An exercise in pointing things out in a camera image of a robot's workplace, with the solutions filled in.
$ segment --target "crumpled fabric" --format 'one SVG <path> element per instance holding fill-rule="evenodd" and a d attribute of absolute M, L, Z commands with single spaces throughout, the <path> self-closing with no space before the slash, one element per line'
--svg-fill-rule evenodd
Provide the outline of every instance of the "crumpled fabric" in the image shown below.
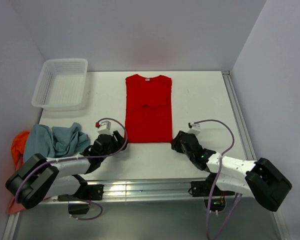
<path fill-rule="evenodd" d="M 29 136 L 29 131 L 20 132 L 15 138 L 13 139 L 12 146 L 11 146 L 11 154 L 13 158 L 14 168 L 17 167 L 18 163 L 20 162 L 20 166 L 23 163 L 23 155 L 25 152 L 26 141 Z"/>
<path fill-rule="evenodd" d="M 90 139 L 80 130 L 81 125 L 77 122 L 71 127 L 53 126 L 52 129 L 42 124 L 34 125 L 25 143 L 23 161 L 34 154 L 61 158 L 83 152 L 90 145 Z"/>

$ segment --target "white table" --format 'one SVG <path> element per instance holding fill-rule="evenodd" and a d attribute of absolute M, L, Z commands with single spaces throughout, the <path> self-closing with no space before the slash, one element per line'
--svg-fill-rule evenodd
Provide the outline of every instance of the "white table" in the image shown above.
<path fill-rule="evenodd" d="M 79 111 L 43 111 L 40 124 L 49 127 L 70 127 L 81 124 L 91 143 L 98 137 L 97 120 L 110 117 L 125 123 L 126 77 L 164 75 L 172 78 L 173 137 L 179 130 L 187 131 L 188 123 L 217 119 L 234 133 L 234 147 L 227 156 L 246 159 L 235 117 L 220 71 L 151 71 L 151 72 L 88 72 L 87 105 Z M 112 123 L 112 130 L 124 131 Z M 222 152 L 231 144 L 227 129 L 219 123 L 201 124 L 198 140 L 204 148 Z M 131 143 L 116 156 L 107 158 L 96 171 L 83 175 L 86 180 L 154 180 L 204 178 L 208 173 L 198 170 L 184 154 L 171 150 L 169 143 Z"/>

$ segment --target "white backdrop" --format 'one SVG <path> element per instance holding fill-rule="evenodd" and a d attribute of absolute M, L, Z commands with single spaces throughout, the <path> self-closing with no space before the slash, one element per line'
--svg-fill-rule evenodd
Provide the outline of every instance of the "white backdrop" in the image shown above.
<path fill-rule="evenodd" d="M 231 70 L 266 0 L 10 0 L 42 55 L 89 71 Z"/>
<path fill-rule="evenodd" d="M 31 98 L 44 58 L 8 0 L 0 0 L 0 239 L 12 195 L 5 188 L 14 172 L 14 137 L 37 123 L 40 110 Z"/>
<path fill-rule="evenodd" d="M 266 2 L 232 76 L 257 156 L 292 183 L 282 209 L 300 240 L 300 0 Z"/>

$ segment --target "cable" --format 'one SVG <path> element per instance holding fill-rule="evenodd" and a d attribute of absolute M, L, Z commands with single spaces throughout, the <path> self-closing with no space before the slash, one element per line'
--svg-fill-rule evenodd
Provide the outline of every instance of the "cable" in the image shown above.
<path fill-rule="evenodd" d="M 210 209 L 211 209 L 212 196 L 213 196 L 213 192 L 214 192 L 215 186 L 217 184 L 217 180 L 218 180 L 218 178 L 219 178 L 219 176 L 221 174 L 222 159 L 224 157 L 224 154 L 227 153 L 230 149 L 232 149 L 232 147 L 235 145 L 235 135 L 231 131 L 230 127 L 228 127 L 224 122 L 222 122 L 220 120 L 207 119 L 207 120 L 195 121 L 194 124 L 200 124 L 200 123 L 206 123 L 206 122 L 216 122 L 216 123 L 222 124 L 230 132 L 231 138 L 232 138 L 231 145 L 226 150 L 224 150 L 221 153 L 221 156 L 219 158 L 219 169 L 218 169 L 218 172 L 217 172 L 217 174 L 215 176 L 215 179 L 214 179 L 214 181 L 212 183 L 211 190 L 210 190 L 210 193 L 209 193 L 208 206 L 207 206 L 206 218 L 205 218 L 205 221 L 206 221 L 206 237 L 207 237 L 208 240 L 215 240 L 220 235 L 220 233 L 223 230 L 223 228 L 225 227 L 225 225 L 228 223 L 228 220 L 229 220 L 231 214 L 235 210 L 238 202 L 241 200 L 242 194 L 239 194 L 238 196 L 236 196 L 237 198 L 234 201 L 233 207 L 230 210 L 229 214 L 226 216 L 225 220 L 223 221 L 222 226 L 220 227 L 220 229 L 218 230 L 218 232 L 216 233 L 216 235 L 213 238 L 211 238 L 210 237 Z"/>
<path fill-rule="evenodd" d="M 192 187 L 189 188 L 188 194 L 190 194 L 191 196 L 193 195 L 193 194 L 192 194 Z"/>
<path fill-rule="evenodd" d="M 125 141 L 124 141 L 124 144 L 122 145 L 122 147 L 120 147 L 120 149 L 114 153 L 111 153 L 111 154 L 108 154 L 108 155 L 102 155 L 102 156 L 80 156 L 80 157 L 62 157 L 62 158 L 59 158 L 58 161 L 56 160 L 50 160 L 50 161 L 46 161 L 45 163 L 37 166 L 32 172 L 29 173 L 29 175 L 22 181 L 22 183 L 20 184 L 18 190 L 16 191 L 15 193 L 15 196 L 14 196 L 14 200 L 17 204 L 19 204 L 19 196 L 20 196 L 20 193 L 21 193 L 21 189 L 24 187 L 24 185 L 27 183 L 27 181 L 37 172 L 39 171 L 41 168 L 45 167 L 46 165 L 49 165 L 49 164 L 54 164 L 56 162 L 58 163 L 63 163 L 63 162 L 68 162 L 68 161 L 74 161 L 74 160 L 88 160 L 88 159 L 99 159 L 99 158 L 107 158 L 107 157 L 111 157 L 113 155 L 116 155 L 118 154 L 122 149 L 124 149 L 124 147 L 127 145 L 128 143 L 128 132 L 125 128 L 125 126 L 123 126 L 118 120 L 115 120 L 114 118 L 111 118 L 111 117 L 104 117 L 104 118 L 101 118 L 97 121 L 97 123 L 103 121 L 103 120 L 110 120 L 110 121 L 114 121 L 116 122 L 117 124 L 119 124 L 123 130 L 124 130 L 124 134 L 125 134 Z M 87 202 L 86 200 L 82 200 L 82 199 L 78 199 L 79 201 L 81 202 Z M 97 217 L 99 217 L 101 215 L 101 213 L 103 212 L 103 208 L 100 204 L 96 203 L 96 202 L 93 202 L 93 201 L 90 201 L 89 203 L 91 204 L 94 204 L 94 205 L 97 205 L 98 207 L 101 208 L 101 212 L 96 216 L 96 217 L 91 217 L 91 219 L 96 219 Z"/>

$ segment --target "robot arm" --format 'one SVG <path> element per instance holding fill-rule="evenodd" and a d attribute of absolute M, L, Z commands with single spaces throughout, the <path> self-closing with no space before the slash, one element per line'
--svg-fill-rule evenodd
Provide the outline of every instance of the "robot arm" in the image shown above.
<path fill-rule="evenodd" d="M 220 153 L 199 144 L 196 137 L 199 133 L 199 126 L 194 125 L 189 132 L 179 131 L 171 142 L 173 150 L 185 154 L 199 170 L 210 173 L 207 180 L 192 192 L 195 193 L 194 197 L 206 196 L 207 190 L 210 191 L 211 182 L 220 167 L 221 156 Z M 224 191 L 241 193 L 254 197 L 260 205 L 273 212 L 278 210 L 292 188 L 288 179 L 268 159 L 251 161 L 227 156 L 222 158 L 221 174 L 216 186 L 213 192 L 215 196 Z"/>
<path fill-rule="evenodd" d="M 118 131 L 110 132 L 110 122 L 104 121 L 98 125 L 98 138 L 93 145 L 77 155 L 77 160 L 59 162 L 58 158 L 46 158 L 41 154 L 33 155 L 6 182 L 5 187 L 15 196 L 25 178 L 37 167 L 36 175 L 29 178 L 22 187 L 18 201 L 26 209 L 38 205 L 43 199 L 59 195 L 71 195 L 83 200 L 97 200 L 100 193 L 96 186 L 88 185 L 79 174 L 89 174 L 98 169 L 105 157 L 86 159 L 87 156 L 110 155 L 125 144 L 125 139 Z"/>

